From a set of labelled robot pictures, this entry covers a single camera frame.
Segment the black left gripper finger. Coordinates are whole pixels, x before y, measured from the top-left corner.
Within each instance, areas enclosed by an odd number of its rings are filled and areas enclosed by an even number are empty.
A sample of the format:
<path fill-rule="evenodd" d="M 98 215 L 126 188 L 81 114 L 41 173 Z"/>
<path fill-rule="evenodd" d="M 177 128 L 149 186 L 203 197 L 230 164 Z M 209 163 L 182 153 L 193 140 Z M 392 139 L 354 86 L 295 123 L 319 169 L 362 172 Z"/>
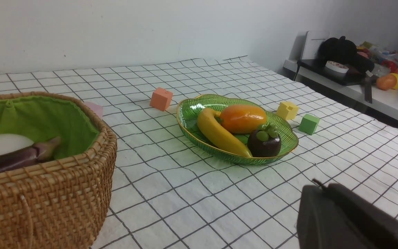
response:
<path fill-rule="evenodd" d="M 398 220 L 339 183 L 303 186 L 301 249 L 398 249 Z"/>

